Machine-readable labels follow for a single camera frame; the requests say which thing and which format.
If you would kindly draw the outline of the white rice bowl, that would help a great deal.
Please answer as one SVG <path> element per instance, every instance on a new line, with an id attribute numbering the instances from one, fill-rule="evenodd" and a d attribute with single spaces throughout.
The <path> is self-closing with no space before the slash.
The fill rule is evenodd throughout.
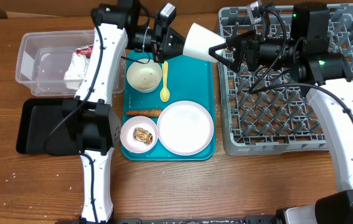
<path id="1" fill-rule="evenodd" d="M 128 67 L 126 80 L 135 90 L 149 93 L 159 86 L 162 80 L 162 68 L 153 60 L 139 59 Z"/>

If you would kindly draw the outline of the orange carrot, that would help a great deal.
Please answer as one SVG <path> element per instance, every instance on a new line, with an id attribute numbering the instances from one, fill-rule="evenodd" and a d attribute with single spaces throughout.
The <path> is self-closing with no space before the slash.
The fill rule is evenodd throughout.
<path id="1" fill-rule="evenodd" d="M 162 112 L 161 109 L 129 110 L 129 111 L 125 112 L 125 115 L 158 118 L 160 116 L 161 112 Z"/>

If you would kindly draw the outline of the small pink bowl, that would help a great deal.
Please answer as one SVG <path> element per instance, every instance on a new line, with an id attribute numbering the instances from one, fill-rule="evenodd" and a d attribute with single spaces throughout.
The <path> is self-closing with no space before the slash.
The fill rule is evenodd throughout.
<path id="1" fill-rule="evenodd" d="M 153 141 L 150 145 L 145 145 L 133 138 L 133 130 L 137 127 L 148 130 L 153 135 Z M 144 153 L 151 150 L 157 143 L 159 134 L 156 123 L 145 116 L 135 116 L 125 122 L 121 128 L 121 143 L 122 146 L 129 152 Z"/>

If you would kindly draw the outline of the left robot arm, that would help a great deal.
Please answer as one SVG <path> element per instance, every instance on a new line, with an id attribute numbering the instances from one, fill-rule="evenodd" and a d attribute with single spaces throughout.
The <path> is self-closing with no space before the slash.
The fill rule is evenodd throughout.
<path id="1" fill-rule="evenodd" d="M 170 27 L 176 7 L 165 4 L 152 29 L 138 23 L 143 9 L 139 1 L 118 1 L 91 11 L 95 39 L 87 72 L 74 98 L 63 103 L 62 122 L 83 166 L 84 205 L 77 223 L 110 223 L 113 216 L 110 167 L 121 121 L 111 101 L 123 53 L 137 50 L 160 63 L 182 55 L 185 39 Z"/>

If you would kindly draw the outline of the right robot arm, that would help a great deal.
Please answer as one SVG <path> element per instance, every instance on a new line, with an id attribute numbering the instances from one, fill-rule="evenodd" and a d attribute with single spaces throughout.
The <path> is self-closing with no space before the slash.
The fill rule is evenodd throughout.
<path id="1" fill-rule="evenodd" d="M 212 45 L 209 55 L 234 72 L 242 64 L 249 70 L 263 65 L 268 70 L 286 67 L 314 110 L 334 164 L 337 192 L 313 205 L 281 208 L 270 223 L 353 223 L 353 75 L 346 57 L 329 51 L 327 34 L 330 11 L 321 2 L 296 4 L 291 27 L 281 40 L 269 37 L 272 4 L 254 2 L 247 7 L 254 31 Z"/>

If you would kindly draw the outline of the brown food scrap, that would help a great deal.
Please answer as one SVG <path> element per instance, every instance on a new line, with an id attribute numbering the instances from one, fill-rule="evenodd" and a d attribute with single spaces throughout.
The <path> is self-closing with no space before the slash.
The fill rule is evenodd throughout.
<path id="1" fill-rule="evenodd" d="M 150 145 L 153 141 L 153 135 L 148 130 L 140 127 L 133 130 L 133 138 L 145 145 Z"/>

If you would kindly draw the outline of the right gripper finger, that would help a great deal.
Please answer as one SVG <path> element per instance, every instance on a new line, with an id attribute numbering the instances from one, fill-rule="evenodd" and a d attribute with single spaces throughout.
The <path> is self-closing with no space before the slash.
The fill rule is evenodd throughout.
<path id="1" fill-rule="evenodd" d="M 222 44 L 219 44 L 219 45 L 215 45 L 213 47 L 210 47 L 209 48 L 209 53 L 216 53 L 217 51 L 220 51 L 222 52 L 224 49 L 227 48 L 227 43 L 224 42 Z"/>
<path id="2" fill-rule="evenodd" d="M 227 58 L 222 57 L 221 55 L 217 54 L 215 50 L 210 50 L 209 55 L 216 59 L 216 61 L 220 62 L 221 64 L 225 65 L 231 71 L 235 71 L 235 62 L 233 60 L 229 60 Z"/>

